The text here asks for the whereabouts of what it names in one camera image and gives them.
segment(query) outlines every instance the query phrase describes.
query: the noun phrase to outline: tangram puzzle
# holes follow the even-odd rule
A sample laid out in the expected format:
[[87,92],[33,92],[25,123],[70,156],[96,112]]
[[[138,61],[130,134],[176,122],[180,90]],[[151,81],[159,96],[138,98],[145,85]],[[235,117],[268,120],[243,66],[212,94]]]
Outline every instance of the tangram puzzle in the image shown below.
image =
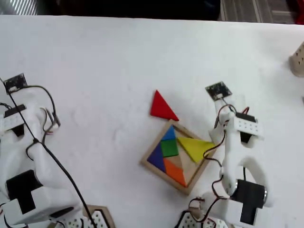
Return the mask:
[[208,160],[203,153],[214,146],[200,140],[173,120],[167,122],[141,163],[185,194],[189,194]]

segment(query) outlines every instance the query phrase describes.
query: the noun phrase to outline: yellow triangle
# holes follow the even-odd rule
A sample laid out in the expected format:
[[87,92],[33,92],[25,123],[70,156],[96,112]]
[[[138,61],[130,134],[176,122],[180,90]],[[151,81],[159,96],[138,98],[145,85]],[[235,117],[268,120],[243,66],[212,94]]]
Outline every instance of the yellow triangle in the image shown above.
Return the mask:
[[196,163],[199,163],[202,160],[203,154],[206,150],[215,146],[212,142],[207,142],[199,139],[184,137],[178,137],[177,139],[187,154]]

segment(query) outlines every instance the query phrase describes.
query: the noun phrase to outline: floor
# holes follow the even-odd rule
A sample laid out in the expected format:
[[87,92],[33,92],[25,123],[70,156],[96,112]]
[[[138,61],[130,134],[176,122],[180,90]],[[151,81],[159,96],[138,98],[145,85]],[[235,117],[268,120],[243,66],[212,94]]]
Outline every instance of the floor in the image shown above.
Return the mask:
[[294,24],[296,0],[221,0],[221,21]]

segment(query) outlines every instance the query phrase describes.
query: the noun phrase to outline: red triangle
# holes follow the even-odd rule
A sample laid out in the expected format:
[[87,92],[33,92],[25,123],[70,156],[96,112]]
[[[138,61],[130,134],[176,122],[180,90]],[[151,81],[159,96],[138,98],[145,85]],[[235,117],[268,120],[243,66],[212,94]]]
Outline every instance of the red triangle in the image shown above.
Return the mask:
[[167,102],[163,99],[162,95],[156,90],[150,115],[157,116],[164,119],[173,119],[179,121]]

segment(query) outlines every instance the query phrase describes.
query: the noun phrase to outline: blue triangle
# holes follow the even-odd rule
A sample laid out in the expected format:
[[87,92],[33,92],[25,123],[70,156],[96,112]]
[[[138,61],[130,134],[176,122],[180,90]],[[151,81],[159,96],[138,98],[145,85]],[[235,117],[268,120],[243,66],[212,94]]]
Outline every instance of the blue triangle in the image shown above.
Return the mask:
[[161,143],[155,147],[154,151],[150,154],[147,161],[161,171],[166,172],[165,164],[163,163]]
[[163,136],[161,140],[171,140],[175,139],[174,127],[173,125],[167,130],[166,134]]

